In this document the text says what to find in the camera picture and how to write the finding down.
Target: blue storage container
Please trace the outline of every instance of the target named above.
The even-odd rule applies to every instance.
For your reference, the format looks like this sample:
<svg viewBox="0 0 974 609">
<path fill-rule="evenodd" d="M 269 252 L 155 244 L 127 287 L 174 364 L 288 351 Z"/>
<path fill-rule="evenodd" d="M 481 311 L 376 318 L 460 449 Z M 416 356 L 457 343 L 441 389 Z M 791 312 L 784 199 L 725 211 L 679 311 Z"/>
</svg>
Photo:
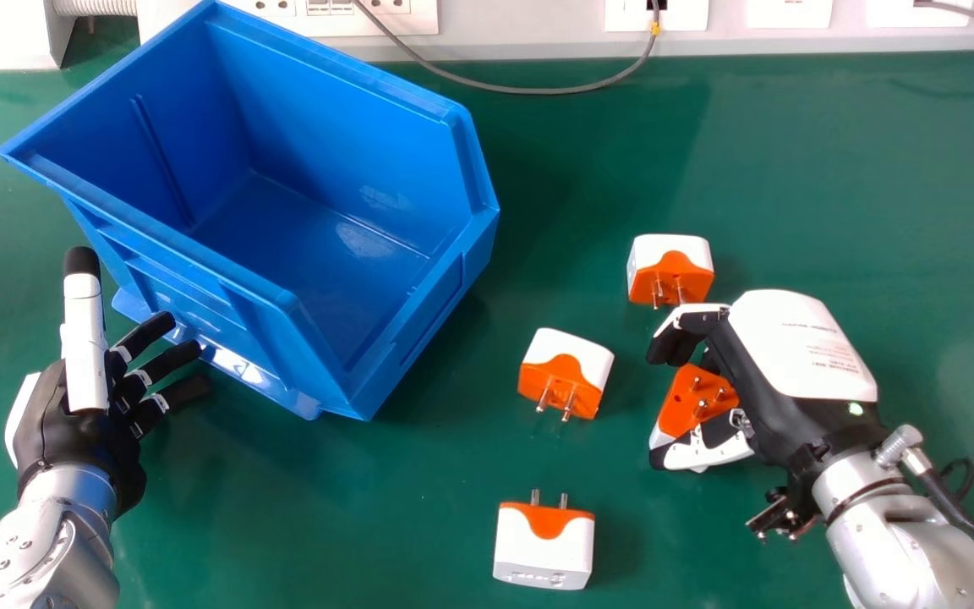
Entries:
<svg viewBox="0 0 974 609">
<path fill-rule="evenodd" d="M 313 419 L 368 420 L 483 271 L 467 109 L 205 1 L 0 154 L 55 189 L 140 321 Z"/>
</svg>

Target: robotic arm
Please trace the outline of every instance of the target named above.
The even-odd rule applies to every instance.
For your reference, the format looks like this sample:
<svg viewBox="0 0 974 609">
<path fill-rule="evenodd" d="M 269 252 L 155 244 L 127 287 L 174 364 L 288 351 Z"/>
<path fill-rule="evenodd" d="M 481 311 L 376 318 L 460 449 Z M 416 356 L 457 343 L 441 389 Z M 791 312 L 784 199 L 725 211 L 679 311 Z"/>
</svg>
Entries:
<svg viewBox="0 0 974 609">
<path fill-rule="evenodd" d="M 200 346 L 180 343 L 128 373 L 175 320 L 159 313 L 108 350 L 93 250 L 66 255 L 63 292 L 62 359 L 25 377 L 7 419 L 19 502 L 0 520 L 0 606 L 115 606 L 109 535 L 145 492 L 140 440 L 179 404 L 208 391 L 204 377 L 191 376 L 146 397 L 197 359 Z"/>
<path fill-rule="evenodd" d="M 822 302 L 753 290 L 730 307 L 685 304 L 646 359 L 683 366 L 701 342 L 699 369 L 734 390 L 737 408 L 695 415 L 684 435 L 658 424 L 654 467 L 700 471 L 757 455 L 788 481 L 747 527 L 761 540 L 770 531 L 795 540 L 823 521 L 853 606 L 974 606 L 974 540 L 963 530 L 974 534 L 974 523 L 923 454 L 921 433 L 911 425 L 890 433 L 878 420 L 878 386 Z M 913 492 L 901 466 L 930 497 Z"/>
</svg>

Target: metal bolt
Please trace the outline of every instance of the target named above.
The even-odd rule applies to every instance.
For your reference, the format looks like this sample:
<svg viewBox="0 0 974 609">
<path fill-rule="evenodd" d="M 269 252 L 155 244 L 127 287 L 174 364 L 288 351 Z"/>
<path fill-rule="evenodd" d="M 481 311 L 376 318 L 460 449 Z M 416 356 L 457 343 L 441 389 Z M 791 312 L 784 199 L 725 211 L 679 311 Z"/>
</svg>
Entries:
<svg viewBox="0 0 974 609">
<path fill-rule="evenodd" d="M 892 469 L 900 463 L 901 456 L 908 448 L 923 444 L 923 433 L 912 425 L 901 425 L 890 433 L 889 438 L 882 442 L 881 448 L 874 454 L 874 463 L 882 469 Z"/>
</svg>

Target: metal prong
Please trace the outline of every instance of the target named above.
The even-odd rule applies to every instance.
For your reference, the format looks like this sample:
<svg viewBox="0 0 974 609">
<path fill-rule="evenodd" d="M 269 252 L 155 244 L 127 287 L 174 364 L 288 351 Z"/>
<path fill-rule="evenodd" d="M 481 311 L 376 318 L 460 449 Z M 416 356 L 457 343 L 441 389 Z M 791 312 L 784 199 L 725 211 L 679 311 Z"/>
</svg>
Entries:
<svg viewBox="0 0 974 609">
<path fill-rule="evenodd" d="M 571 415 L 571 412 L 573 412 L 573 400 L 575 400 L 575 398 L 577 398 L 576 388 L 569 392 L 569 398 L 566 400 L 566 407 L 563 409 L 563 411 L 561 411 L 561 421 L 563 421 L 563 423 L 566 423 L 566 421 L 569 420 L 569 415 Z"/>
<path fill-rule="evenodd" d="M 536 412 L 541 413 L 546 409 L 548 403 L 548 393 L 551 392 L 551 378 L 544 384 L 544 393 L 540 394 L 540 401 L 536 402 Z"/>
</svg>

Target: silver metal forearm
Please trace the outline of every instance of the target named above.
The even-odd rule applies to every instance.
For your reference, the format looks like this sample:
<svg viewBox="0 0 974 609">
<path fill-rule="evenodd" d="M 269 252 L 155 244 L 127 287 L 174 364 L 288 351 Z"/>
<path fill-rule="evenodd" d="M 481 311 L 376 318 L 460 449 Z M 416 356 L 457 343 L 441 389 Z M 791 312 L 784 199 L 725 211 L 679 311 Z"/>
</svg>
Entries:
<svg viewBox="0 0 974 609">
<path fill-rule="evenodd" d="M 111 609 L 115 492 L 94 467 L 62 464 L 25 486 L 0 520 L 0 606 Z"/>
<path fill-rule="evenodd" d="M 856 453 L 814 483 L 851 602 L 865 609 L 974 608 L 974 540 L 915 494 L 896 463 Z"/>
</svg>

